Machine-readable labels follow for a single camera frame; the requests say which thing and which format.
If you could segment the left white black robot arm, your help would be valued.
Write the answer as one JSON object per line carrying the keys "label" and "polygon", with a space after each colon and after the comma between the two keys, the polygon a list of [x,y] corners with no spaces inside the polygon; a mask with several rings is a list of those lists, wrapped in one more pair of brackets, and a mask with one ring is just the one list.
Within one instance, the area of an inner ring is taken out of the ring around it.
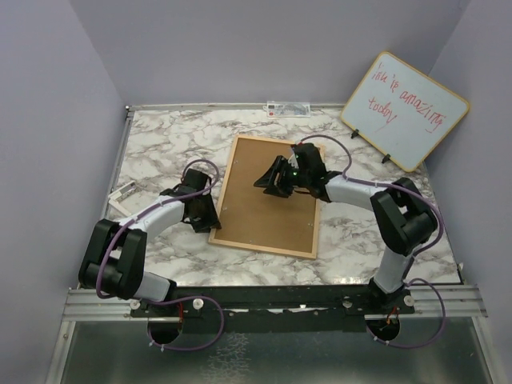
{"label": "left white black robot arm", "polygon": [[120,221],[102,219],[90,236],[78,272],[81,286],[100,298],[142,299],[156,314],[176,308],[177,283],[145,271],[146,246],[164,230],[189,224],[196,233],[221,227],[211,188],[215,180],[200,170],[184,171],[175,187],[160,193],[152,205]]}

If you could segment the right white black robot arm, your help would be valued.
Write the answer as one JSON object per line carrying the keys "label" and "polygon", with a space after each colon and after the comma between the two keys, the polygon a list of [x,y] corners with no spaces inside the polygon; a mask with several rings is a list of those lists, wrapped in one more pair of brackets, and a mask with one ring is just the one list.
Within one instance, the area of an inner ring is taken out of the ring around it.
{"label": "right white black robot arm", "polygon": [[324,202],[345,203],[372,211],[386,248],[370,280],[367,302],[373,311],[387,312],[405,288],[404,280],[414,262],[414,252],[438,228],[433,209],[408,178],[391,184],[357,182],[340,171],[328,170],[313,144],[292,145],[291,149],[293,155],[277,156],[254,186],[262,188],[264,194],[280,198],[304,189]]}

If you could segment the white label strip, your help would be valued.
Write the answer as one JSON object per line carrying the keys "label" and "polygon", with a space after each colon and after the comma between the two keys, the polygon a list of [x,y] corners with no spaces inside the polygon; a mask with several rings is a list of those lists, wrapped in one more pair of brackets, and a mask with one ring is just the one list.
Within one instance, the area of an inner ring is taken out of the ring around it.
{"label": "white label strip", "polygon": [[303,102],[268,102],[264,111],[270,118],[308,118],[311,116],[310,104]]}

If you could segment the black mounting bar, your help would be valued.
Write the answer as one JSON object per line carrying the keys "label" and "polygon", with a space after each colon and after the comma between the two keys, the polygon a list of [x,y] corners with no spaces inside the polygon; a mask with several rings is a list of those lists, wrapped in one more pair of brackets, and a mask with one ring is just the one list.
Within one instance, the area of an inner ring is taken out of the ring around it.
{"label": "black mounting bar", "polygon": [[167,330],[179,319],[187,333],[215,333],[220,325],[214,299],[223,309],[225,332],[284,333],[342,330],[364,332],[365,316],[386,318],[393,309],[413,314],[405,304],[408,290],[382,301],[366,285],[323,286],[182,286],[172,299],[184,299],[183,316],[176,304],[143,302],[130,312],[133,318],[161,322]]}

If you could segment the whiteboard with red writing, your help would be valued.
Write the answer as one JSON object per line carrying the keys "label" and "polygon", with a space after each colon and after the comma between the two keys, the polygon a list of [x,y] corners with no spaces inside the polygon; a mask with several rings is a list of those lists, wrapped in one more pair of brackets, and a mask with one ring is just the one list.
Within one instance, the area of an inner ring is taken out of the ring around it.
{"label": "whiteboard with red writing", "polygon": [[467,100],[384,51],[340,119],[399,168],[412,172],[469,110]]}

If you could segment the small white bracket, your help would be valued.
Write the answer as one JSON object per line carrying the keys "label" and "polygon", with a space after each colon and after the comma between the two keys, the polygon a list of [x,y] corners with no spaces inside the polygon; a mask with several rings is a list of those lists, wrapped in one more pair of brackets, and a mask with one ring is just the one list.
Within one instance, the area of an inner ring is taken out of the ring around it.
{"label": "small white bracket", "polygon": [[108,207],[112,208],[124,217],[131,216],[132,213],[122,205],[122,201],[131,196],[136,191],[136,189],[136,183],[131,181],[110,192],[107,199]]}

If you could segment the left aluminium side rail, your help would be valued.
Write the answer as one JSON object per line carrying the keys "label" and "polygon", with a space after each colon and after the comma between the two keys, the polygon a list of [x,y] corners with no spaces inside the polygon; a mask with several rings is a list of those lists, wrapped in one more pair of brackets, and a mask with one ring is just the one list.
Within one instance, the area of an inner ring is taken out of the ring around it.
{"label": "left aluminium side rail", "polygon": [[115,187],[117,185],[118,177],[119,177],[121,167],[122,167],[122,161],[124,159],[126,145],[127,145],[128,138],[130,135],[130,129],[132,126],[134,112],[130,110],[130,106],[125,106],[125,109],[126,109],[126,118],[124,121],[124,127],[122,129],[121,142],[119,144],[119,147],[118,147],[118,150],[117,150],[117,153],[115,156],[114,168],[112,170],[110,180],[109,180],[109,183],[107,186],[106,197],[105,197],[104,203],[102,205],[101,213],[99,216],[100,219],[103,219],[105,216],[108,215],[108,211],[109,211],[108,206],[109,206],[109,199],[110,199],[109,195],[115,190]]}

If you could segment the aluminium front rail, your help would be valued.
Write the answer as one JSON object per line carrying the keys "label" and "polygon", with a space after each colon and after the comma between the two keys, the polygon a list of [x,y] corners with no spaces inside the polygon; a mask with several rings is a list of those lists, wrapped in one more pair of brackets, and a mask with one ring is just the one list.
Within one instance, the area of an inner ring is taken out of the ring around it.
{"label": "aluminium front rail", "polygon": [[[410,292],[410,295],[405,297],[405,304],[412,306],[414,313],[400,315],[396,309],[393,309],[391,313],[398,314],[400,318],[413,316],[474,318],[487,315],[482,296],[476,286],[414,284],[405,290]],[[208,298],[207,301],[213,303],[217,309],[221,308],[214,299]],[[137,299],[101,299],[95,290],[70,290],[64,305],[63,318],[68,322],[124,321],[132,319],[130,312],[138,309],[143,302],[145,301]],[[176,304],[180,316],[183,315],[184,302],[183,298],[177,298],[167,305]],[[167,306],[159,303],[153,305]],[[377,319],[370,316],[365,316],[365,318]]]}

